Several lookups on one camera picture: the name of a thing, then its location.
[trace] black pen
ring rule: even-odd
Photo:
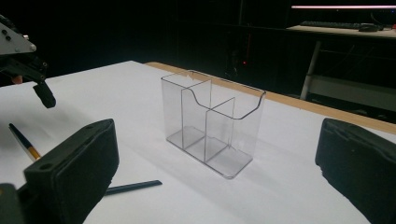
[[[137,184],[112,187],[112,188],[107,189],[105,196],[111,195],[111,194],[116,194],[116,193],[122,193],[122,192],[129,191],[129,190],[144,189],[144,188],[148,188],[148,187],[158,186],[161,184],[162,184],[162,182],[159,180],[152,180],[152,181],[142,182],[142,183],[137,183]]]
[[[9,123],[9,129],[14,133],[15,137],[19,140],[19,142],[25,147],[28,155],[33,157],[34,161],[37,161],[41,158],[40,154],[35,150],[33,145],[27,140],[25,136],[15,127],[12,123]]]

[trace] yellow pencil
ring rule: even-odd
[[[40,154],[35,150],[33,145],[27,140],[25,136],[12,124],[9,124],[9,129],[14,133],[15,137],[19,140],[19,142],[24,146],[26,152],[31,157],[33,161],[37,161],[41,158]]]

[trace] desk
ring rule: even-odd
[[[371,38],[393,39],[396,42],[396,31],[385,30],[372,33],[363,33],[358,30],[335,29],[309,26],[292,26],[288,28],[293,31],[303,31],[308,33],[344,35],[344,36],[364,36]],[[396,90],[379,87],[375,85],[362,84],[341,80],[338,78],[315,76],[315,65],[321,48],[321,39],[317,40],[311,64],[308,67],[305,82],[300,99],[305,100],[309,92],[329,96],[361,105],[369,105],[390,111],[396,111]]]
[[[172,72],[154,65],[161,66],[125,62],[49,78],[58,102],[52,109],[35,96],[34,83],[1,88],[0,182],[19,188],[22,170],[31,164],[10,122],[44,155],[81,127],[112,118],[120,167],[111,186],[153,179],[163,185],[107,196],[85,223],[368,223],[315,165],[327,116],[269,93],[254,160],[227,180],[165,141],[161,77]],[[378,123],[384,132],[368,129],[396,142],[395,125]]]

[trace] organizer compartment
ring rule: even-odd
[[[168,142],[230,179],[253,160],[265,91],[192,70],[162,88]]]

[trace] black foam pad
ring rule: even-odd
[[[24,174],[30,194],[38,195],[59,223],[83,223],[103,198],[118,165],[114,121],[105,119],[74,133]]]
[[[371,223],[396,223],[396,145],[360,126],[323,120],[315,162]]]

